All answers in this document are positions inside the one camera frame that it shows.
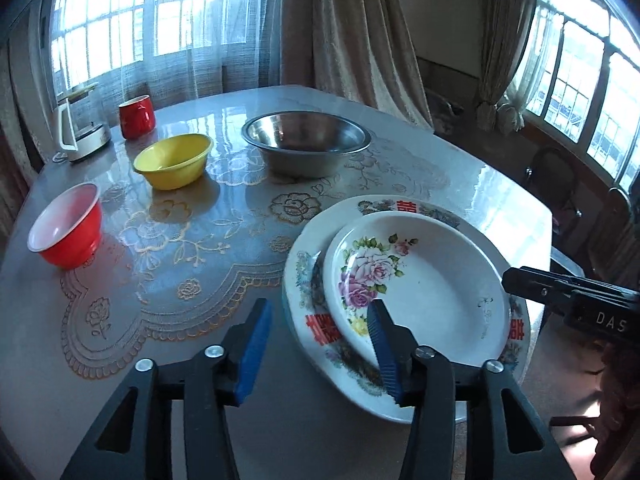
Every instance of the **red cup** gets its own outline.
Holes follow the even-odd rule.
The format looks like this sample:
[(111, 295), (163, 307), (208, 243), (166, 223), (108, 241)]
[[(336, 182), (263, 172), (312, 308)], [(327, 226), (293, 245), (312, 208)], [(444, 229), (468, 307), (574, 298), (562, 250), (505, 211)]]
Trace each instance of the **red cup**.
[(125, 139), (137, 139), (156, 127), (156, 115), (148, 95), (125, 101), (118, 108), (120, 129)]
[(100, 244), (99, 198), (98, 187), (91, 183), (58, 195), (33, 223), (27, 237), (29, 250), (61, 269), (84, 264)]

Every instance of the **beige curtain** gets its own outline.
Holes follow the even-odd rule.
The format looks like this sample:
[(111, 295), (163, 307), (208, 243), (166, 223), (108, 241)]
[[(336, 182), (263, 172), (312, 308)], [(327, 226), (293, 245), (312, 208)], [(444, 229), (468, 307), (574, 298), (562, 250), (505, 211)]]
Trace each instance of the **beige curtain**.
[(42, 160), (49, 160), (56, 148), (51, 136), (51, 104), (40, 59), (40, 7), (33, 0), (15, 23), (9, 36), (9, 62), (14, 83), (15, 105)]
[(30, 153), (37, 156), (30, 137), (25, 137), (20, 127), (6, 45), (0, 48), (0, 88), (0, 251), (3, 251), (22, 202), (36, 179)]
[(482, 0), (484, 17), (478, 127), (495, 126), (495, 105), (513, 79), (527, 44), (537, 0)]
[(433, 124), (399, 0), (282, 0), (281, 83)]

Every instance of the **white kettle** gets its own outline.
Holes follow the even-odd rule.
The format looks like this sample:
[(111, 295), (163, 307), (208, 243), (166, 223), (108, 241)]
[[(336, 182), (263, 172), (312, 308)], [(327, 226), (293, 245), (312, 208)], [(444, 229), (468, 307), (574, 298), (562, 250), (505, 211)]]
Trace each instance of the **white kettle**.
[(77, 86), (58, 97), (53, 140), (70, 161), (91, 155), (111, 140), (97, 86)]

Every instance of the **yellow bowl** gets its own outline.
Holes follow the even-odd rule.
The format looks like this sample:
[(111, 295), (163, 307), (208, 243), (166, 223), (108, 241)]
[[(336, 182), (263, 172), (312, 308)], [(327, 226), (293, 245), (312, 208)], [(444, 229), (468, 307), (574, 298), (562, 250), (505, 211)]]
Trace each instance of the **yellow bowl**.
[(178, 189), (202, 174), (212, 146), (206, 135), (169, 137), (140, 152), (133, 161), (133, 169), (156, 189)]

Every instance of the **wooden chair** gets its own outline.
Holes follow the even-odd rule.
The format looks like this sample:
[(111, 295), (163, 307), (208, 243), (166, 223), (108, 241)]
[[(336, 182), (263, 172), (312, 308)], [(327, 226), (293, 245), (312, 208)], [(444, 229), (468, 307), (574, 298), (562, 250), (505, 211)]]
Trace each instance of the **wooden chair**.
[(570, 156), (552, 146), (538, 150), (526, 169), (522, 187), (551, 210), (554, 246), (562, 246), (582, 217), (574, 203), (578, 182)]
[(622, 285), (616, 282), (625, 270), (622, 260), (627, 252), (637, 251), (637, 244), (631, 202), (621, 189), (612, 187), (587, 240), (590, 274), (597, 280)]

